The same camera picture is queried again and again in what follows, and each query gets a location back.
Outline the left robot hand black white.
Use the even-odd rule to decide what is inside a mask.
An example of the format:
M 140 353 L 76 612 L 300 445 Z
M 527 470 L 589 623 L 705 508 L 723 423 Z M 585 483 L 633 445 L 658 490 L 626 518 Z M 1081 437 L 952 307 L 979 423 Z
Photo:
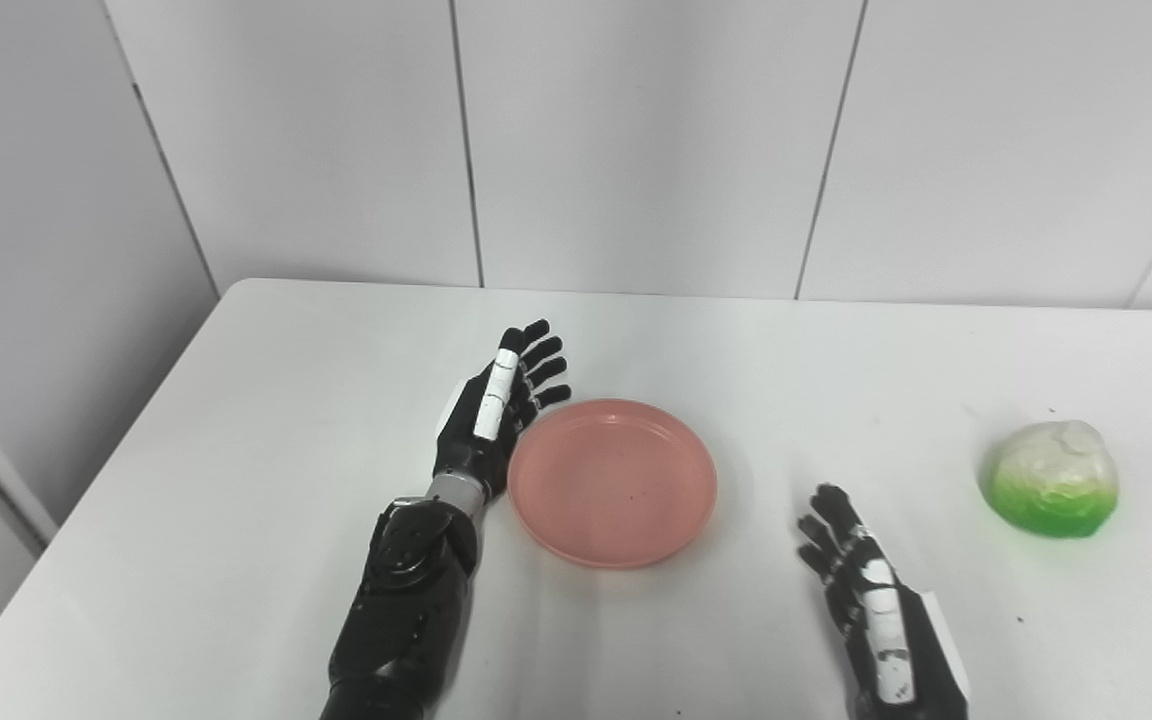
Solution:
M 547 319 L 506 329 L 493 361 L 467 379 L 435 437 L 434 477 L 475 480 L 488 501 L 502 495 L 522 434 L 573 397 L 570 386 L 556 382 L 568 367 L 562 351 Z

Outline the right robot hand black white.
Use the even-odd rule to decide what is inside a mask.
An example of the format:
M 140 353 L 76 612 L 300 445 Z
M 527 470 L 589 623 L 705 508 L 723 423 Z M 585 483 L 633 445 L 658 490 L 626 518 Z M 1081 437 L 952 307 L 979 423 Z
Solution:
M 796 526 L 844 644 L 852 719 L 967 719 L 968 689 L 933 602 L 900 579 L 844 488 L 819 484 Z

